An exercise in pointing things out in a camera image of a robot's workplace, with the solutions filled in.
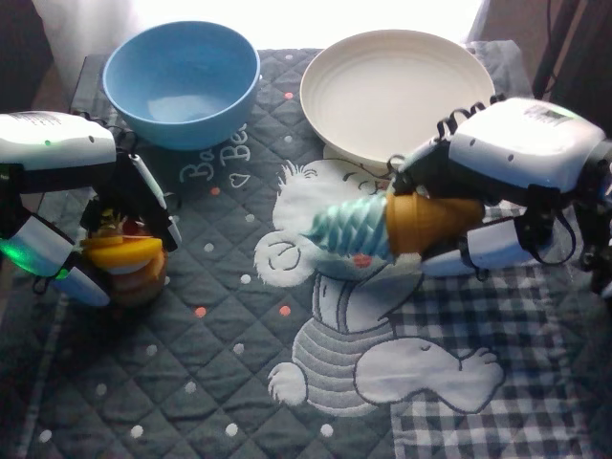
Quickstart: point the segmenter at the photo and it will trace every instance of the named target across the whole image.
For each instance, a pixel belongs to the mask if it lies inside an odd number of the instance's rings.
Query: checkered fabric
[[[323,145],[303,117],[298,94],[316,53],[261,52],[259,95],[244,131],[248,160],[231,142],[211,157],[139,147],[162,187],[183,196],[176,214],[184,246],[171,254],[167,286],[150,308],[93,310],[59,301],[51,316],[57,333],[51,345],[45,340],[51,358],[38,372],[40,390],[30,400],[19,453],[323,459],[578,458],[605,451],[606,440],[589,438],[581,413],[594,412],[589,409],[598,399],[579,391],[591,385],[577,383],[577,357],[570,356],[570,334],[558,315],[562,309],[579,320],[584,298],[595,302],[584,283],[571,287],[578,279],[572,264],[511,268],[484,282],[426,278],[395,313],[397,335],[430,339],[458,358],[480,347],[495,350],[506,380],[479,414],[459,414],[429,393],[347,418],[272,400],[268,375],[291,361],[295,335],[312,316],[314,279],[290,289],[266,285],[254,270],[253,250],[273,229],[280,166],[321,157]],[[99,89],[103,61],[86,60],[74,107],[118,123]],[[79,199],[72,192],[46,198],[49,218],[74,230],[72,206],[86,194],[79,192]],[[502,203],[489,216],[519,211]],[[568,289],[574,289],[571,299]],[[279,314],[282,307],[291,313]],[[595,309],[603,311],[599,303]],[[586,361],[597,362],[592,355]],[[601,376],[591,383],[604,381]]]

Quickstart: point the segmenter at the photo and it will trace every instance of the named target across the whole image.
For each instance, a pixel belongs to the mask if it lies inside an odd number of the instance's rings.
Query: gray quilted fabric
[[[516,58],[515,47],[471,46],[498,87],[521,94],[520,78],[510,83],[508,77],[520,71],[504,65],[504,54]],[[352,390],[346,386],[351,375],[339,371],[338,362],[354,364],[363,341],[322,324],[325,313],[313,307],[325,288],[320,274],[279,288],[264,283],[253,265],[257,243],[274,231],[282,166],[322,155],[298,93],[316,53],[261,52],[259,96],[246,130],[210,153],[140,147],[162,187],[183,197],[176,214],[184,246],[170,256],[167,286],[149,308],[92,310],[65,298],[54,307],[53,295],[40,308],[30,306],[42,363],[31,373],[30,395],[16,394],[29,404],[17,454],[322,459],[612,453],[605,435],[612,419],[612,327],[604,305],[588,293],[588,277],[572,263],[512,268],[482,283],[426,279],[380,329],[365,332],[371,345],[419,337],[448,350],[465,368],[478,363],[473,350],[494,349],[504,380],[477,412],[443,400],[442,392],[378,405],[355,392],[346,401],[326,395]],[[74,108],[120,122],[99,89],[102,64],[102,56],[87,59]],[[87,193],[48,196],[41,213],[76,231]],[[504,204],[488,215],[519,211]],[[15,295],[32,305],[27,280],[18,276]],[[268,390],[271,371],[291,362],[292,353],[310,392],[309,403],[297,406],[278,404]],[[331,373],[321,375],[313,359],[328,362],[323,367]],[[359,413],[347,416],[347,406]]]

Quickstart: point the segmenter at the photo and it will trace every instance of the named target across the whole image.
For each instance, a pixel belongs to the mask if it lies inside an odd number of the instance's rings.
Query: blue bowl
[[[200,21],[146,30],[106,62],[102,86],[140,136],[173,150],[209,148],[248,119],[259,55],[240,33]]]

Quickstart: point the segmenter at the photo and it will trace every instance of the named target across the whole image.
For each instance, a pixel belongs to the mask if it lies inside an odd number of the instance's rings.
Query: cream-colored plate
[[[493,94],[489,74],[468,51],[413,31],[361,33],[332,45],[308,66],[300,88],[318,135],[375,167],[433,137],[452,110],[488,104]]]

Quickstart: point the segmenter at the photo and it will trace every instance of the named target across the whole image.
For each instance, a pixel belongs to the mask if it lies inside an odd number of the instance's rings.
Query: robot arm
[[[487,204],[506,200],[526,209],[519,217],[489,222],[429,248],[422,254],[424,273],[481,274],[533,259],[545,263],[541,257],[555,243],[555,219],[570,231],[575,247],[575,235],[562,214],[574,205],[585,241],[582,260],[589,260],[598,279],[593,288],[600,293],[608,287],[612,295],[606,259],[612,258],[607,254],[610,212],[602,199],[612,183],[612,143],[603,131],[572,112],[533,99],[511,98],[490,108],[455,112],[468,119],[457,125],[453,112],[446,119],[452,121],[447,122],[448,134],[439,129],[438,139],[398,169],[393,192],[411,193],[424,186],[432,198]]]
[[[84,221],[101,204],[140,217],[168,251],[181,242],[164,196],[142,160],[116,148],[101,125],[82,117],[0,115],[0,251],[20,268],[92,306],[109,302],[108,274],[74,251],[75,242],[21,204],[20,194],[92,186]]]

